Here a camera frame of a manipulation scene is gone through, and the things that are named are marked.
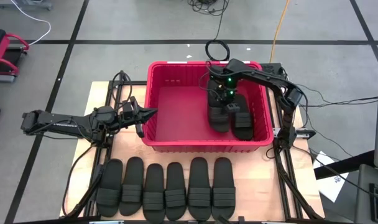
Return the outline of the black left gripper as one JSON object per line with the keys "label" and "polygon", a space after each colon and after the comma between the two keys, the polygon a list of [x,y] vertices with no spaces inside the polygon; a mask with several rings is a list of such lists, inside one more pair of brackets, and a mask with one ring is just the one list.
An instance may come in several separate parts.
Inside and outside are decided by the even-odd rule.
{"label": "black left gripper", "polygon": [[128,128],[134,125],[136,134],[140,138],[144,138],[145,134],[142,129],[142,124],[145,124],[151,119],[152,115],[156,114],[155,108],[142,108],[139,106],[136,98],[131,96],[127,103],[123,106],[123,111],[118,117],[118,126],[116,133],[120,132],[121,128]]}

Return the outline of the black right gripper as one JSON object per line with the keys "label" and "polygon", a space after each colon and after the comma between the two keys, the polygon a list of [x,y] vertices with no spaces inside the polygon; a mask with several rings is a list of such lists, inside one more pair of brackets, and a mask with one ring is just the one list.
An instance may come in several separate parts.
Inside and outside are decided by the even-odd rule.
{"label": "black right gripper", "polygon": [[237,79],[233,78],[223,67],[209,68],[208,90],[220,104],[230,103],[225,106],[228,113],[237,113],[240,106],[231,103],[237,92]]}

